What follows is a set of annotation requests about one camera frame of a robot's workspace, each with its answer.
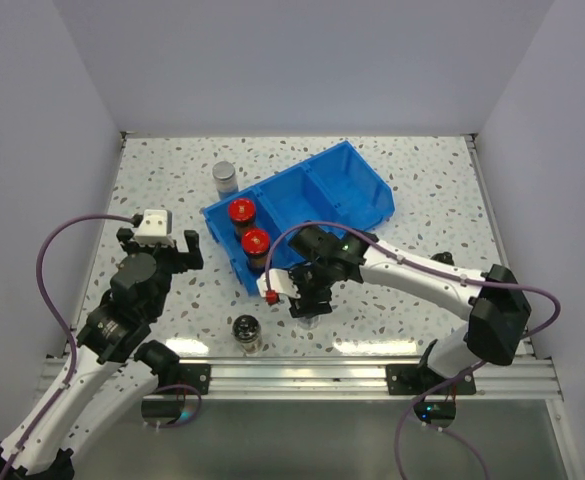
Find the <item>silver lid blue label jar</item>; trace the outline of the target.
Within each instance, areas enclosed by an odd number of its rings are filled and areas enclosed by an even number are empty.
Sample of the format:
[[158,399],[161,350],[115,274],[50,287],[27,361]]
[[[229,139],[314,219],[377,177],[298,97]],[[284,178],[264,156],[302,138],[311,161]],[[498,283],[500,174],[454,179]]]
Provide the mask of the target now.
[[298,325],[302,329],[312,330],[320,324],[320,321],[321,321],[320,315],[305,316],[298,319]]

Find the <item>black lid spice jar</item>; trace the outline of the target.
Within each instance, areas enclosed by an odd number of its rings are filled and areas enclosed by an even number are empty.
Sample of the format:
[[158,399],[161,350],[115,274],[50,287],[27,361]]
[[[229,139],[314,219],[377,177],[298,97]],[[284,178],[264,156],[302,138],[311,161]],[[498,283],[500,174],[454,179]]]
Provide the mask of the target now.
[[237,317],[232,324],[232,336],[246,355],[255,355],[262,350],[262,328],[254,316]]

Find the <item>red lid sauce jar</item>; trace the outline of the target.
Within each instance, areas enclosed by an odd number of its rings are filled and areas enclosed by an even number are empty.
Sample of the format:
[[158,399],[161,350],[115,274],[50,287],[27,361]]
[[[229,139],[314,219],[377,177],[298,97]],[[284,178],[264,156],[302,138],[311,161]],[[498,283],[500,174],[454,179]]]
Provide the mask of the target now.
[[252,271],[262,271],[271,246],[269,234],[263,229],[252,228],[242,236],[241,246],[247,258],[248,267]]
[[237,239],[256,226],[256,205],[249,198],[234,199],[228,206],[228,217],[233,224]]

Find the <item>silver lid white pepper jar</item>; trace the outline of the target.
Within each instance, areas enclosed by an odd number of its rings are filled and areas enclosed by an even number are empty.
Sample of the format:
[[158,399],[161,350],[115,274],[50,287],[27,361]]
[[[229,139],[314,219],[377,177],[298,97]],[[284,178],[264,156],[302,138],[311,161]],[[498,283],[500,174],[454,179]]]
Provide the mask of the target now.
[[212,168],[212,176],[220,200],[223,200],[239,191],[236,178],[236,169],[228,161],[220,161]]

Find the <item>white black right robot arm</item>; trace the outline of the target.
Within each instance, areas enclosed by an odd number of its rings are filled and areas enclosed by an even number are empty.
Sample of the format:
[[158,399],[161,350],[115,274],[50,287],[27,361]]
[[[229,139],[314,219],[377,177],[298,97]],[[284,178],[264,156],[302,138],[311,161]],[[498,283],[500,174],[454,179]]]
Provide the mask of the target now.
[[507,267],[458,268],[448,252],[426,259],[368,232],[338,237],[318,225],[302,227],[288,245],[302,258],[289,271],[296,290],[290,313],[296,318],[331,312],[332,286],[353,281],[402,291],[465,321],[464,327],[433,340],[418,364],[398,374],[409,392],[440,392],[479,362],[512,364],[531,306]]

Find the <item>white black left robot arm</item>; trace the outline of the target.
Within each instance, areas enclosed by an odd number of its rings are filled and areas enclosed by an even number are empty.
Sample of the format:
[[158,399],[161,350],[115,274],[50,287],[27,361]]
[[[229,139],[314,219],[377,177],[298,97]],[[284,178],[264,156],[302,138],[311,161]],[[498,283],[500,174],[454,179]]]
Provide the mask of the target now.
[[21,424],[0,441],[0,479],[71,479],[75,463],[133,404],[154,392],[200,398],[198,374],[150,339],[174,275],[200,270],[199,235],[179,251],[163,226],[122,228],[126,256],[97,308],[70,342],[67,362]]

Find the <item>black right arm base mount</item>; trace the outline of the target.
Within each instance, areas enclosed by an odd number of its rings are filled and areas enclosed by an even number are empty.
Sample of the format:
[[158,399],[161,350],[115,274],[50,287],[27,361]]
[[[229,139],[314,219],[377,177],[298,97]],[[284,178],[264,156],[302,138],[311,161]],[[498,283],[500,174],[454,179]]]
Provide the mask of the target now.
[[451,396],[455,393],[456,395],[469,396],[477,393],[472,375],[443,388],[440,386],[445,381],[443,377],[427,368],[418,367],[416,364],[388,364],[385,366],[385,374],[389,395],[417,396],[435,386],[439,387],[433,392],[433,395]]

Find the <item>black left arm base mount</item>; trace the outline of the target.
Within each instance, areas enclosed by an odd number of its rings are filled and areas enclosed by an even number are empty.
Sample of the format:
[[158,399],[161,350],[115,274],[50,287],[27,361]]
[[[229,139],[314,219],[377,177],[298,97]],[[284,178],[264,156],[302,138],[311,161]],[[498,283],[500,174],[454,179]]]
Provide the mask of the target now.
[[177,363],[151,371],[158,381],[156,391],[176,392],[179,385],[185,385],[201,396],[208,394],[211,373],[211,366],[205,363]]

